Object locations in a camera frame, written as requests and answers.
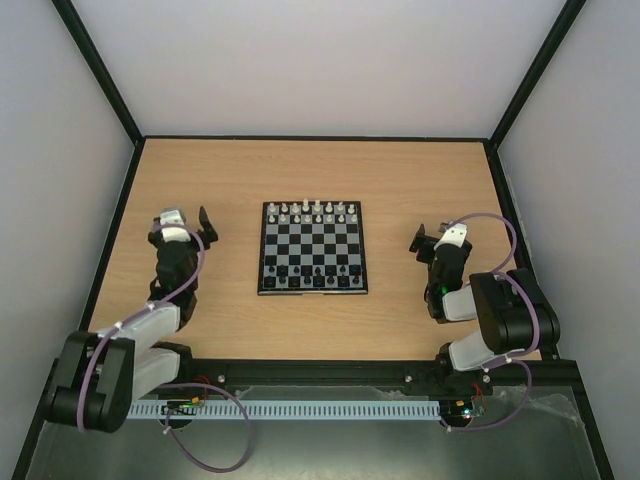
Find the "chess set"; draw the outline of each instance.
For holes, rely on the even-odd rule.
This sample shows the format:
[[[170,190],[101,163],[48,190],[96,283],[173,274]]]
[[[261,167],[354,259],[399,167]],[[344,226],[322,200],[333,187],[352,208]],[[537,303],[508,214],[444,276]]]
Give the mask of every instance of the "chess set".
[[[360,202],[263,204],[258,295],[368,289]]]

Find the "wooden table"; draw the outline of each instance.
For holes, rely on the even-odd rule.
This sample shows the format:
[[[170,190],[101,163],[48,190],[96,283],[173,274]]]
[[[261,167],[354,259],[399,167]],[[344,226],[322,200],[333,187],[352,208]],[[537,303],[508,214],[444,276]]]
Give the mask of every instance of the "wooden table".
[[[362,202],[368,295],[256,294],[262,202],[302,198]],[[408,248],[420,223],[435,234],[441,221],[500,213],[480,143],[150,139],[92,329],[124,319],[148,297],[153,217],[180,206],[196,227],[200,205],[220,241],[207,252],[190,323],[169,337],[197,357],[432,359],[442,344],[477,328],[429,317],[426,266]],[[495,267],[509,251],[504,226],[477,219],[469,228],[466,272]]]

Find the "gray floor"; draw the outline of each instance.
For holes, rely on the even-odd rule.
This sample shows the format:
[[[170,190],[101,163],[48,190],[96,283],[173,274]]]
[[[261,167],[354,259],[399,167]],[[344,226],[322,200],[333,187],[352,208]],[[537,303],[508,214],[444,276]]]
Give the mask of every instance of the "gray floor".
[[[492,397],[482,422],[505,416],[519,392],[504,389]],[[320,396],[333,395],[324,390]],[[350,398],[363,396],[360,391]],[[532,396],[536,400],[512,423],[479,433],[447,434],[435,422],[416,421],[256,422],[252,458],[225,478],[598,478],[570,390],[534,389]],[[162,430],[155,420],[127,421],[114,434],[81,435],[71,427],[46,425],[28,479],[210,478]],[[244,447],[245,427],[236,421],[198,421],[179,435],[200,460],[227,466]]]

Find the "white slotted strip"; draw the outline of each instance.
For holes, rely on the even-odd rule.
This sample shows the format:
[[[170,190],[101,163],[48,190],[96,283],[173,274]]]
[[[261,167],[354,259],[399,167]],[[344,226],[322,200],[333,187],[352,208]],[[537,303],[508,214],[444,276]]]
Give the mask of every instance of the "white slotted strip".
[[[366,401],[273,401],[242,402],[254,420],[440,420],[438,402],[366,402]],[[143,420],[163,418],[167,401],[138,400],[127,418]],[[183,408],[173,416],[195,420],[239,420],[238,407],[225,400],[208,400],[203,407]]]

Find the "gray wall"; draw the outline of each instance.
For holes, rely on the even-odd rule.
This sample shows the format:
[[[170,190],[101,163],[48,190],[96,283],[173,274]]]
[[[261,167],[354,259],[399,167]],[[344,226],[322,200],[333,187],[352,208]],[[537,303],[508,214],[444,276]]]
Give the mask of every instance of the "gray wall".
[[[564,0],[75,0],[146,134],[488,136]]]
[[[0,2],[0,478],[78,325],[131,152],[51,2]]]
[[[501,149],[617,478],[640,471],[640,2],[591,0]]]

